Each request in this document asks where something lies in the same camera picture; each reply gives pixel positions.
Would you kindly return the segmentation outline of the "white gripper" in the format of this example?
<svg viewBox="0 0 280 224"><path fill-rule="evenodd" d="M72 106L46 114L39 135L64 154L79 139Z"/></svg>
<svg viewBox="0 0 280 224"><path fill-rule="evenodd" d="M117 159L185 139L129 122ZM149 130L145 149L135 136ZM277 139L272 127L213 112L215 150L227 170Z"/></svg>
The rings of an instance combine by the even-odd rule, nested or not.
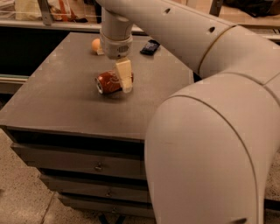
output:
<svg viewBox="0 0 280 224"><path fill-rule="evenodd" d="M106 55L111 60L117 60L114 71L124 93L129 93L132 88L131 61L127 58L132 46L132 35L125 40L113 40L108 38L103 30L100 30L101 47L96 51L97 55Z"/></svg>

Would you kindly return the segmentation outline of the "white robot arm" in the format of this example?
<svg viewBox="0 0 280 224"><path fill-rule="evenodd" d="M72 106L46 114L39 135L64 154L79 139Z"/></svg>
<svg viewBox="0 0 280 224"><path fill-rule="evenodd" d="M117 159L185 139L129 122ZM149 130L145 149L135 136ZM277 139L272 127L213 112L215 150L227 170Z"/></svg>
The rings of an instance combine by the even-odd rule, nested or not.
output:
<svg viewBox="0 0 280 224"><path fill-rule="evenodd" d="M157 224L263 224L280 147L279 48L172 0L98 0L107 56L137 26L200 76L168 97L145 137Z"/></svg>

